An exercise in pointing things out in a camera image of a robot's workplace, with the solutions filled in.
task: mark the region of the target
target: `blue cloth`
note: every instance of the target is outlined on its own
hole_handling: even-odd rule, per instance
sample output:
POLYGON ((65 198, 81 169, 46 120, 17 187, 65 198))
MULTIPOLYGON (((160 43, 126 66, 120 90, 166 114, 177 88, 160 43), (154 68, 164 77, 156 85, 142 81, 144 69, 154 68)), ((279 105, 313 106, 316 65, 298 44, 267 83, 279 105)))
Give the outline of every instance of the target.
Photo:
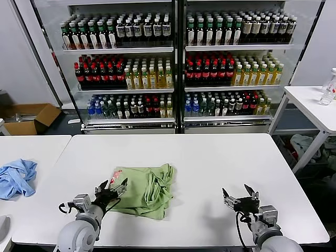
POLYGON ((6 200, 16 193, 29 197, 35 190, 27 181, 36 177, 37 163, 30 160, 18 159, 5 164, 0 168, 0 198, 6 200))

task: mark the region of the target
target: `white table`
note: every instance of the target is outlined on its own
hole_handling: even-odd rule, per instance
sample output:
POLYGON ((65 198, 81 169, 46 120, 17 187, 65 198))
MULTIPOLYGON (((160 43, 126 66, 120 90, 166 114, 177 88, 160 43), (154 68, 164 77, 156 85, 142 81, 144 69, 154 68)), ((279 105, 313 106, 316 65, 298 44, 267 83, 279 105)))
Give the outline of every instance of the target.
POLYGON ((293 168, 294 173, 308 164, 327 137, 336 135, 336 102, 332 101, 328 106, 321 105, 319 101, 322 95, 321 86, 285 87, 285 95, 268 129, 268 133, 272 135, 290 100, 320 130, 319 134, 293 168))
POLYGON ((10 217, 10 228, 6 238, 0 242, 0 251, 7 251, 11 246, 11 236, 20 226, 20 219, 29 218, 26 211, 36 195, 41 193, 41 183, 60 157, 70 141, 70 135, 29 135, 0 136, 0 166, 17 159, 32 160, 37 163, 36 178, 29 184, 36 190, 31 197, 17 195, 10 200, 0 199, 0 215, 10 217))
MULTIPOLYGON (((244 183, 260 191, 262 205, 279 211, 283 233, 301 244, 329 236, 299 183, 268 134, 76 135, 41 184, 13 235, 19 244, 55 245, 59 231, 75 219, 62 202, 77 194, 94 199, 94 187, 116 166, 160 166, 176 170, 174 198, 164 220, 108 212, 97 247, 241 246, 235 212, 223 203, 222 187, 234 197, 248 196, 244 183)), ((245 244, 252 234, 241 224, 245 244)))

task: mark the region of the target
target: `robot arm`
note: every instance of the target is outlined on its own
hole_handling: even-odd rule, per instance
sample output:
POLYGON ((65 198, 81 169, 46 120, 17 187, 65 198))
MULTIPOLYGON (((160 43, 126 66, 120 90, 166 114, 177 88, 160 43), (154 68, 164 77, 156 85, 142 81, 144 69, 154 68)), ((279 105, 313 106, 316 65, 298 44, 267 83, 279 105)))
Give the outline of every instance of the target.
POLYGON ((233 198, 223 188, 224 203, 235 212, 239 239, 246 248, 238 225, 240 221, 248 225, 252 231, 253 241, 261 249, 261 252, 303 252, 295 241, 282 235, 280 226, 277 225, 278 211, 273 206, 259 207, 259 192, 245 185, 250 197, 233 198))
POLYGON ((105 213, 120 202, 120 196, 127 187, 127 178, 120 185, 105 189, 107 182, 95 188, 96 199, 93 202, 88 194, 79 194, 73 201, 59 205, 63 213, 70 213, 72 208, 75 208, 78 213, 76 220, 65 225, 59 233, 54 251, 86 252, 93 250, 95 241, 99 240, 100 225, 105 213))

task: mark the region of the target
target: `cardboard box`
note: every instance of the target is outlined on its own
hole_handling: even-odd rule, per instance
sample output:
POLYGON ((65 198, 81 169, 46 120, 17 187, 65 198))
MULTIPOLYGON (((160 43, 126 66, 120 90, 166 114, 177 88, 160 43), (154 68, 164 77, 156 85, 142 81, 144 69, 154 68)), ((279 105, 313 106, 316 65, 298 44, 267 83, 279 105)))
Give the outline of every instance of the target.
POLYGON ((37 117, 33 121, 5 123, 8 132, 11 135, 38 135, 47 130, 61 111, 49 103, 0 107, 0 118, 11 118, 16 113, 36 114, 37 117))

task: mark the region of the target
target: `green cloth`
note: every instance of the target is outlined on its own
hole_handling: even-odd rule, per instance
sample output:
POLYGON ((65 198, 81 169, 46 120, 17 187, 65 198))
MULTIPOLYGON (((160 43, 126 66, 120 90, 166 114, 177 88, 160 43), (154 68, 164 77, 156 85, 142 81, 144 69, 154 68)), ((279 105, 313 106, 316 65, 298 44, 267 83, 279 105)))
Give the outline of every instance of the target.
POLYGON ((169 164, 161 167, 115 168, 110 185, 118 185, 126 178, 128 182, 121 201, 111 211, 163 219, 164 210, 173 198, 170 193, 173 174, 174 168, 169 164))

